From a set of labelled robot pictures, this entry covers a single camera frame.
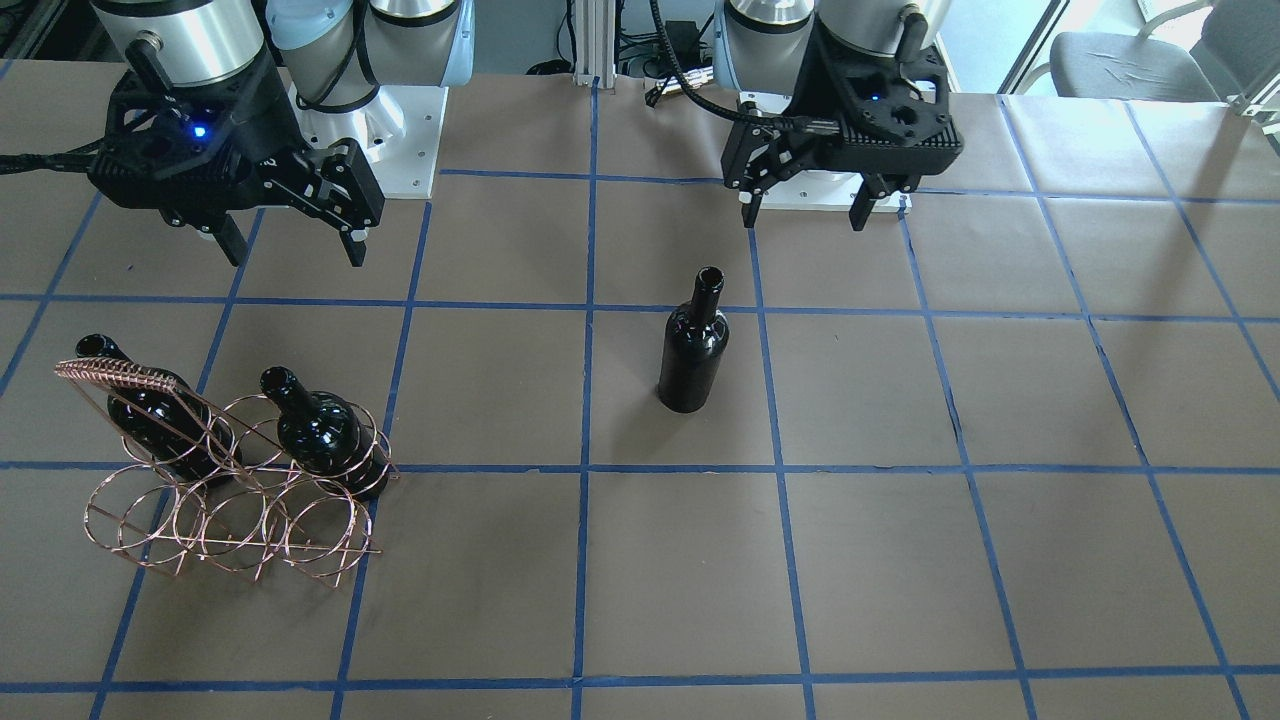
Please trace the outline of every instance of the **chair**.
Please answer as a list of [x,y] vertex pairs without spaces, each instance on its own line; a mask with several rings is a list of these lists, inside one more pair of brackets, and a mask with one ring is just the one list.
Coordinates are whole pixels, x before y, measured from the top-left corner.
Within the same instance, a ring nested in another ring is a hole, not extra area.
[[[1190,53],[1151,37],[1158,26],[1208,6]],[[1157,15],[1135,37],[1064,32],[1050,49],[1048,72],[1062,96],[1228,100],[1253,115],[1280,86],[1280,0],[1196,0]]]

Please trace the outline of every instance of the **copper wire rack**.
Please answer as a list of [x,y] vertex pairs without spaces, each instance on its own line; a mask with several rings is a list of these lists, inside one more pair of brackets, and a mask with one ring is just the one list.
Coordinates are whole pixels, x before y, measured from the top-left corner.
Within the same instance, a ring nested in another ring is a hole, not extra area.
[[[104,478],[84,506],[84,533],[99,547],[168,575],[179,575],[195,559],[250,583],[279,560],[330,588],[339,587],[361,557],[381,552],[374,544],[372,515],[356,496],[393,479],[397,470],[387,436],[364,407],[352,404],[374,438],[369,450],[339,473],[315,475],[273,437],[278,414],[262,395],[218,406],[169,373],[109,357],[65,360],[54,372],[115,428],[134,460]],[[200,437],[147,413],[119,388],[178,398],[197,420]],[[108,397],[148,416],[191,448],[164,461],[154,457],[111,419]],[[385,464],[367,487],[349,489],[338,482],[364,477],[375,451]],[[179,477],[174,462],[195,452],[207,452],[215,468],[195,480]]]

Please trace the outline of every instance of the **black bottle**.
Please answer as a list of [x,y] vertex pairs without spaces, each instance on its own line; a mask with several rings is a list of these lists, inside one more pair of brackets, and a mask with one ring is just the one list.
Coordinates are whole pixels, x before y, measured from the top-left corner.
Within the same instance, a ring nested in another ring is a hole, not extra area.
[[692,413],[712,392],[719,359],[728,346],[728,320],[716,309],[724,273],[703,268],[694,281],[694,297],[667,318],[662,347],[658,398],[676,413]]
[[365,502],[387,487],[387,456],[351,405],[332,392],[308,392],[288,368],[262,373],[262,392],[280,409],[280,447],[312,475],[332,478]]
[[[76,343],[76,355],[78,357],[114,357],[132,361],[115,345],[115,341],[105,334],[82,337]],[[204,442],[205,428],[209,427],[211,419],[209,409],[195,398],[183,400],[179,397],[183,395],[182,389],[191,392],[191,386],[175,373],[160,368],[148,369],[175,379],[180,388],[178,396],[152,389],[116,387],[113,391],[119,397],[108,396],[106,414],[122,430],[146,448],[156,461],[164,464],[179,482],[196,483],[205,478],[212,478],[204,486],[205,488],[224,484],[230,479],[230,475],[212,477],[223,471],[224,468],[210,455],[209,443]],[[200,414],[198,419],[193,413]],[[218,439],[218,443],[214,445],[215,451],[219,446],[223,450],[232,447],[230,429],[221,424],[212,427]],[[192,443],[192,439],[198,441],[198,443]],[[236,457],[239,460],[239,448],[236,448]]]

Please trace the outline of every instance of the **chair backrest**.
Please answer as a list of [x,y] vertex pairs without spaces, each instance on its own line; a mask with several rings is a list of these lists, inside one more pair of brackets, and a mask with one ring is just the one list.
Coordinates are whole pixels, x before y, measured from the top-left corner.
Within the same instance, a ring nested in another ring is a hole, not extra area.
[[1280,58],[1280,0],[1219,0],[1192,55],[1220,94],[1239,92]]

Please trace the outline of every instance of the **chair armrest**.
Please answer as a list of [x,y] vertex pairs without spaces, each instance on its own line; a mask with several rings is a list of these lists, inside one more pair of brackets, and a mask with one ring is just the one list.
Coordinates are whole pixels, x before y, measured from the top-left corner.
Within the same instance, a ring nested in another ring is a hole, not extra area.
[[1151,20],[1147,22],[1147,24],[1142,26],[1142,29],[1138,31],[1138,37],[1142,40],[1147,40],[1148,37],[1151,37],[1151,33],[1156,32],[1157,27],[1167,23],[1169,20],[1176,20],[1183,15],[1189,15],[1196,10],[1202,10],[1204,8],[1208,8],[1213,5],[1213,3],[1215,0],[1192,0],[1185,5],[1179,5],[1174,8],[1172,10],[1165,10],[1164,13],[1160,13],[1155,18],[1151,18]]

